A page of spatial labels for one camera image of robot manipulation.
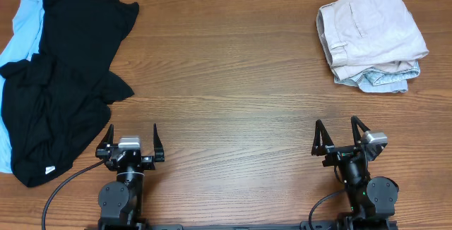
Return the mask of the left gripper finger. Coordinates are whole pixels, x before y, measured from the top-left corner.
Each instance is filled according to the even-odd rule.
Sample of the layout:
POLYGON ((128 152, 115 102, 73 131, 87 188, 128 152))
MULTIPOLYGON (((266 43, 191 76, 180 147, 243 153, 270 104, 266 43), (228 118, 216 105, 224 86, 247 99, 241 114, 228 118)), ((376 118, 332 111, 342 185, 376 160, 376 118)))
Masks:
POLYGON ((101 139, 100 144, 97 146, 97 150, 99 149, 103 150, 110 146, 113 143, 113 137, 114 137, 114 125, 110 124, 109 128, 107 129, 107 133, 105 134, 104 138, 101 139))
POLYGON ((160 137, 158 135, 157 126, 155 123, 153 124, 153 146, 154 146, 155 157, 164 157, 165 156, 164 148, 163 148, 162 142, 160 140, 160 137))

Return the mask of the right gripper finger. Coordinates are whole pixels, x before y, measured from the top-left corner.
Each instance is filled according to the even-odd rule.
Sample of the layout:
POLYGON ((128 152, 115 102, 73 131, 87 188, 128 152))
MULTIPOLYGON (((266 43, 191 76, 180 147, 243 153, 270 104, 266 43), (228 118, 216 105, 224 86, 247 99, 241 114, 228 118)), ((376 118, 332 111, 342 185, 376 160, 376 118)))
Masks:
POLYGON ((315 123, 313 149, 331 149, 334 148, 334 143, 328 134, 322 121, 318 119, 315 123))
POLYGON ((362 144, 362 136, 359 131, 363 131, 365 133, 369 131, 369 128, 357 116, 352 116, 350 120, 354 143, 356 145, 362 144))

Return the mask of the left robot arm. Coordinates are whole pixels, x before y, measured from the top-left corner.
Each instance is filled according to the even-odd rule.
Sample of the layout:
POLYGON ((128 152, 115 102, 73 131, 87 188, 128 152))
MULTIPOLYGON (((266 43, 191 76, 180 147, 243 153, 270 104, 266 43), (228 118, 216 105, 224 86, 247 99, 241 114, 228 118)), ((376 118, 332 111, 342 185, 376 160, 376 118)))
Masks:
POLYGON ((105 184, 98 195, 101 215, 99 229, 150 229, 147 219, 142 218, 144 172, 155 169, 155 163, 164 162, 165 153, 153 127, 153 155, 143 156, 141 139, 124 136, 113 142, 114 126, 96 148, 95 156, 117 173, 116 180, 105 184))

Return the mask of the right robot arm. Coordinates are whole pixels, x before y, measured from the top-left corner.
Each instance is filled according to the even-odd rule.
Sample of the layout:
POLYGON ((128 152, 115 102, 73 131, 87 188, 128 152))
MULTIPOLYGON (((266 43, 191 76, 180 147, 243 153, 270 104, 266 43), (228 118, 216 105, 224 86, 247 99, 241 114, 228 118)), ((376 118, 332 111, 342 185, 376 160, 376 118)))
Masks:
POLYGON ((313 215, 318 206, 345 193, 350 211, 338 214, 329 224, 331 229, 397 229, 397 223, 389 218, 395 214, 399 186, 390 178, 372 178, 369 173, 369 163, 383 152, 388 137, 383 132, 372 131, 357 116, 352 116, 350 122, 354 144, 336 147, 322 121, 316 121, 311 154, 324 157, 323 166, 334 168, 343 189, 321 198, 311 208, 309 228, 316 228, 313 215))

